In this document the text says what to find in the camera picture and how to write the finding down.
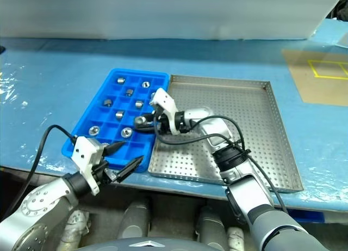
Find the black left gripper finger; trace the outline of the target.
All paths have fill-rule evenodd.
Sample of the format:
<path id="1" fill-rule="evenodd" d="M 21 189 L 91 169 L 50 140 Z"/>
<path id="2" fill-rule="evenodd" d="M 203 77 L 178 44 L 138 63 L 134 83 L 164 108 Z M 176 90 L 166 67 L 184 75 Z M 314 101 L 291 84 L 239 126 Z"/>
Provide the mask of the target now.
<path id="1" fill-rule="evenodd" d="M 116 182 L 121 183 L 123 180 L 128 178 L 131 174 L 135 172 L 138 166 L 143 161 L 143 156 L 139 156 L 131 160 L 123 169 L 121 169 L 116 174 Z"/>
<path id="2" fill-rule="evenodd" d="M 104 147 L 104 155 L 113 155 L 116 153 L 126 142 L 118 141 L 112 144 L 109 144 Z"/>

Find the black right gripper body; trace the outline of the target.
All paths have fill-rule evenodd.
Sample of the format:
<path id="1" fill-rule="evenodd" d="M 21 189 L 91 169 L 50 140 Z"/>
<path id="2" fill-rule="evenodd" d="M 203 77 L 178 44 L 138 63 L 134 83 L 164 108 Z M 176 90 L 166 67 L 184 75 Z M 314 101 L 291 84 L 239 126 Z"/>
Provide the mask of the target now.
<path id="1" fill-rule="evenodd" d="M 157 119 L 157 130 L 159 134 L 170 134 L 170 126 L 169 126 L 169 120 L 168 117 L 162 113 L 159 114 L 158 112 L 153 112 L 154 117 Z"/>

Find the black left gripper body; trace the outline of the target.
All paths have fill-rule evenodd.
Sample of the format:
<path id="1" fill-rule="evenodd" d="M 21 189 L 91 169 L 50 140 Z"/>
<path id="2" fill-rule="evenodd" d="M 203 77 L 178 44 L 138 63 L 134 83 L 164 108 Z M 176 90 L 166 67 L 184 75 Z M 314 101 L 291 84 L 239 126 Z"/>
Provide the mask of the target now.
<path id="1" fill-rule="evenodd" d="M 101 161 L 99 165 L 94 166 L 92 168 L 92 176 L 98 185 L 107 185 L 119 178 L 116 171 L 109 169 L 107 161 Z"/>

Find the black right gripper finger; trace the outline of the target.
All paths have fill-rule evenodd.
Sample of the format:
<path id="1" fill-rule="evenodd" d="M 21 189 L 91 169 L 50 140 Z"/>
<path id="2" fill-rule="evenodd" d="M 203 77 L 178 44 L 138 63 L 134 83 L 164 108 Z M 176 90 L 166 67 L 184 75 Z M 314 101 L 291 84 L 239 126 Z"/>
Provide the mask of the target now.
<path id="1" fill-rule="evenodd" d="M 140 116 L 135 117 L 136 125 L 152 125 L 154 120 L 154 114 L 146 113 Z"/>
<path id="2" fill-rule="evenodd" d="M 155 128 L 153 125 L 135 125 L 134 129 L 138 133 L 143 133 L 143 134 L 155 134 Z"/>

